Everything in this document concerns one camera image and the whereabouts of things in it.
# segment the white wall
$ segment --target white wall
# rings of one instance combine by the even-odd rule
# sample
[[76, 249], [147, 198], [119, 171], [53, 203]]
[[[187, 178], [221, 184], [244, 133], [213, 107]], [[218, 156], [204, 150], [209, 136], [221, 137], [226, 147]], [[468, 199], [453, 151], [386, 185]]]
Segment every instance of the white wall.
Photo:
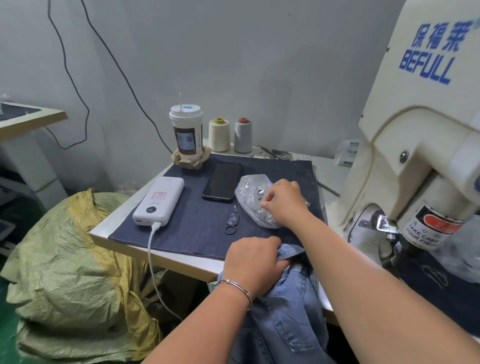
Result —
[[[208, 120], [248, 117], [254, 144], [331, 156], [357, 123], [404, 0], [88, 0], [92, 23], [143, 107], [175, 147], [169, 108]], [[141, 113], [80, 1], [52, 0], [70, 72], [91, 109], [88, 141], [63, 151], [36, 136], [66, 186], [146, 183], [170, 155]], [[83, 138], [86, 110], [63, 68], [47, 0], [0, 2], [0, 90], [67, 111], [63, 145]]]

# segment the jeans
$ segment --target jeans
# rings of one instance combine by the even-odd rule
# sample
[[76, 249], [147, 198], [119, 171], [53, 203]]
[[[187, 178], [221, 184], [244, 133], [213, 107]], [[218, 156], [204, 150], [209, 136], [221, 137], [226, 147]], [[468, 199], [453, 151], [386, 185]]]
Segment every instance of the jeans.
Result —
[[313, 269], [300, 246], [282, 244], [277, 260], [287, 258], [292, 263], [279, 281], [247, 312], [229, 363], [334, 363], [325, 353], [328, 332]]

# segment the black cable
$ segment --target black cable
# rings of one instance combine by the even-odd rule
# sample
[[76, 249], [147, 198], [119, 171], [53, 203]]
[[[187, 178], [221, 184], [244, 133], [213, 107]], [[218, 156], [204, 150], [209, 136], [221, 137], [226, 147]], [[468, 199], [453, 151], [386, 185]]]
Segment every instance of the black cable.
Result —
[[113, 59], [113, 61], [115, 62], [115, 64], [117, 65], [117, 68], [119, 69], [121, 75], [123, 76], [123, 78], [125, 79], [125, 81], [127, 82], [127, 85], [130, 89], [130, 91], [132, 92], [132, 95], [133, 95], [133, 98], [135, 99], [135, 101], [137, 102], [137, 105], [138, 107], [140, 108], [140, 110], [144, 113], [144, 115], [147, 117], [147, 119], [153, 124], [153, 126], [155, 127], [155, 130], [156, 130], [156, 133], [158, 135], [158, 137], [160, 138], [160, 140], [162, 141], [163, 145], [165, 146], [165, 148], [168, 149], [168, 151], [170, 153], [172, 153], [172, 151], [170, 150], [170, 148], [168, 147], [168, 145], [165, 144], [165, 142], [163, 141], [163, 138], [162, 136], [160, 135], [160, 132], [158, 131], [158, 127], [157, 125], [154, 123], [154, 121], [152, 120], [152, 118], [150, 116], [148, 116], [148, 114], [145, 112], [145, 110], [143, 109], [142, 105], [140, 105], [140, 102], [138, 101], [138, 98], [137, 98], [137, 95], [135, 94], [135, 91], [133, 90], [132, 86], [130, 85], [130, 82], [128, 81], [128, 78], [127, 76], [125, 76], [125, 73], [123, 73], [123, 70], [121, 69], [119, 63], [117, 62], [117, 60], [115, 59], [115, 57], [113, 56], [110, 48], [108, 48], [107, 44], [105, 43], [105, 41], [103, 40], [102, 36], [96, 31], [95, 27], [93, 26], [92, 22], [90, 21], [90, 17], [88, 16], [88, 11], [87, 11], [87, 7], [85, 6], [85, 3], [84, 3], [84, 0], [80, 0], [80, 2], [82, 3], [83, 7], [84, 7], [84, 11], [85, 11], [85, 16], [87, 17], [87, 21], [88, 21], [88, 25], [90, 25], [90, 28], [92, 28], [92, 30], [95, 32], [96, 36], [98, 37], [98, 39], [100, 39], [100, 41], [103, 43], [103, 45], [105, 46], [105, 48], [107, 49], [108, 53], [110, 54], [110, 57]]
[[70, 74], [70, 72], [68, 71], [68, 67], [67, 67], [67, 54], [65, 53], [65, 46], [63, 45], [63, 40], [60, 36], [60, 33], [59, 33], [59, 30], [57, 29], [57, 27], [55, 26], [55, 23], [53, 23], [53, 20], [52, 20], [52, 17], [50, 15], [50, 8], [51, 8], [51, 0], [48, 0], [48, 11], [47, 11], [47, 16], [48, 16], [48, 19], [50, 20], [50, 22], [52, 23], [52, 26], [53, 28], [55, 29], [55, 32], [57, 33], [58, 37], [59, 37], [59, 40], [60, 40], [60, 44], [61, 44], [61, 50], [63, 52], [63, 66], [65, 67], [65, 71], [67, 72], [67, 75], [68, 77], [70, 78], [70, 81], [72, 82], [72, 85], [73, 85], [73, 88], [75, 89], [75, 92], [77, 93], [78, 95], [78, 98], [80, 99], [80, 101], [82, 102], [82, 104], [85, 106], [85, 108], [87, 109], [87, 116], [85, 118], [85, 138], [80, 141], [80, 142], [76, 142], [76, 143], [73, 143], [71, 146], [67, 146], [67, 147], [63, 147], [60, 145], [57, 137], [55, 136], [54, 133], [52, 133], [52, 131], [48, 128], [48, 127], [45, 127], [45, 129], [48, 130], [48, 132], [50, 134], [52, 134], [53, 136], [53, 139], [55, 139], [55, 141], [57, 142], [57, 145], [59, 146], [60, 149], [63, 149], [63, 150], [66, 150], [66, 149], [70, 149], [71, 147], [73, 146], [76, 146], [78, 144], [81, 144], [83, 142], [86, 142], [87, 141], [87, 123], [88, 123], [88, 117], [90, 116], [90, 109], [88, 108], [87, 104], [85, 104], [85, 101], [84, 99], [82, 99], [82, 97], [80, 96], [80, 93], [78, 92], [78, 89], [77, 89], [77, 86], [75, 85], [75, 82], [73, 81], [73, 78], [72, 78], [72, 75]]

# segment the black phone screen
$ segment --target black phone screen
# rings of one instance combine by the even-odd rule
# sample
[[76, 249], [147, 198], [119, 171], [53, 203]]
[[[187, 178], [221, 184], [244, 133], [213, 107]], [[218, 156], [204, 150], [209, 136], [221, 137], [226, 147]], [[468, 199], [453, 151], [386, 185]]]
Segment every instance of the black phone screen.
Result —
[[209, 200], [231, 201], [241, 177], [241, 164], [218, 162], [205, 186], [202, 197]]

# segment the silver bangle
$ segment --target silver bangle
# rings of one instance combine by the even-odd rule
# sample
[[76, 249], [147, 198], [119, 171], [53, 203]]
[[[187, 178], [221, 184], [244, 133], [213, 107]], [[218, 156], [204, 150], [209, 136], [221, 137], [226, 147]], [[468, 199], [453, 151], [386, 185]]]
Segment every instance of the silver bangle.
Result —
[[226, 284], [231, 284], [231, 285], [234, 286], [234, 287], [237, 287], [240, 291], [243, 292], [243, 294], [244, 294], [245, 296], [247, 296], [248, 300], [250, 301], [250, 308], [248, 309], [248, 311], [250, 311], [251, 308], [253, 307], [253, 301], [252, 301], [252, 298], [250, 297], [249, 293], [247, 292], [247, 290], [244, 289], [244, 288], [243, 288], [241, 285], [239, 285], [237, 282], [234, 282], [234, 281], [232, 281], [232, 280], [230, 280], [230, 279], [222, 279], [222, 280], [219, 280], [219, 281], [218, 281], [218, 284], [223, 283], [223, 282], [225, 282]]

